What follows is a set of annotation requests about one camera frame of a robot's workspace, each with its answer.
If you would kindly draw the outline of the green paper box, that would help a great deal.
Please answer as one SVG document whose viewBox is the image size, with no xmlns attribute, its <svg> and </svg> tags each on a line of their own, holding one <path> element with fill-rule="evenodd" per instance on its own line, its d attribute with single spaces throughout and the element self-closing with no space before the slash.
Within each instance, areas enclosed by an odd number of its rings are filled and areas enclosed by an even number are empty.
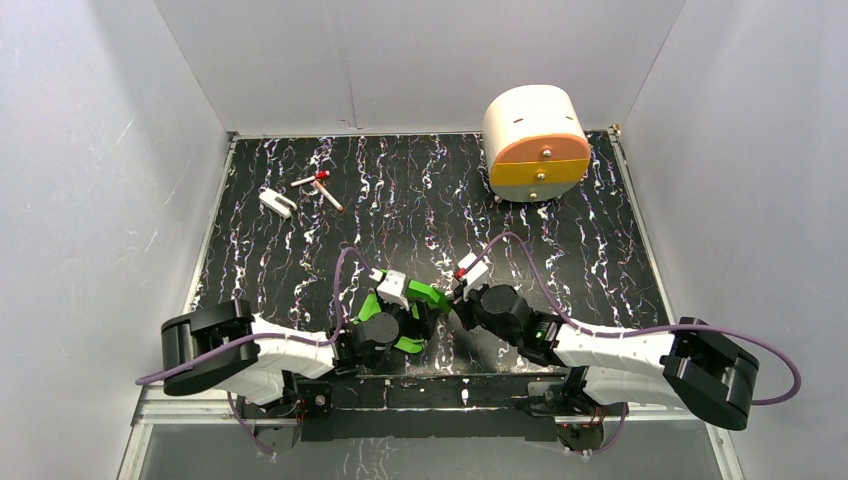
<svg viewBox="0 0 848 480">
<path fill-rule="evenodd" d="M 449 302 L 443 292 L 416 280 L 409 281 L 408 286 L 406 287 L 406 297 L 409 301 L 409 305 L 411 305 L 413 301 L 426 301 L 430 305 L 438 307 L 441 310 L 441 315 L 443 313 L 447 314 L 451 310 Z M 366 301 L 383 300 L 377 296 L 374 288 L 369 292 L 363 304 Z"/>
</svg>

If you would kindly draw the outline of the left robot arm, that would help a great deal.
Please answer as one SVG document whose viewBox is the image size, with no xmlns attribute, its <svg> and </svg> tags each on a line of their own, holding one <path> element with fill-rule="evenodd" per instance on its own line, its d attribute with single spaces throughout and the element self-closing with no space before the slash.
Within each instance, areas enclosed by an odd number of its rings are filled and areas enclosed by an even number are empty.
<svg viewBox="0 0 848 480">
<path fill-rule="evenodd" d="M 433 336 L 439 307 L 409 307 L 369 295 L 340 330 L 305 332 L 261 319 L 232 300 L 166 321 L 161 327 L 164 391 L 169 396 L 221 390 L 275 416 L 294 411 L 297 376 L 316 380 L 378 367 L 391 350 L 417 354 Z"/>
</svg>

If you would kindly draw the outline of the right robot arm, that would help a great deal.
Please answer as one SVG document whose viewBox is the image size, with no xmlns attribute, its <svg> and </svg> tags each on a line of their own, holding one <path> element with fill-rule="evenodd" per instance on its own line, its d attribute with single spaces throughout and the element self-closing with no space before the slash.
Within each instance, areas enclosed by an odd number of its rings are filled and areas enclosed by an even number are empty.
<svg viewBox="0 0 848 480">
<path fill-rule="evenodd" d="M 659 333 L 566 322 L 509 285 L 459 285 L 450 305 L 465 329 L 489 331 L 536 365 L 568 369 L 563 399 L 577 414 L 639 403 L 683 408 L 726 430 L 748 424 L 759 362 L 698 319 Z"/>
</svg>

